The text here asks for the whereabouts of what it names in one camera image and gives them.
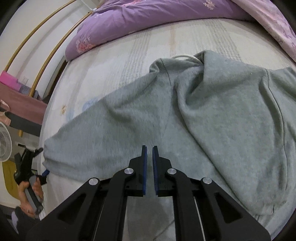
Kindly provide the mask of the person's left hand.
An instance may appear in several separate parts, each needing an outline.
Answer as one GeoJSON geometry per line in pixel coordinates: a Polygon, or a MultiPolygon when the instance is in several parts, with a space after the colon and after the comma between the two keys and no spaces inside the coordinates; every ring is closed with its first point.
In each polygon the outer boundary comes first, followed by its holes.
{"type": "Polygon", "coordinates": [[[24,214],[36,218],[40,212],[44,199],[43,189],[38,176],[30,177],[29,181],[22,181],[18,185],[20,208],[24,214]]]}

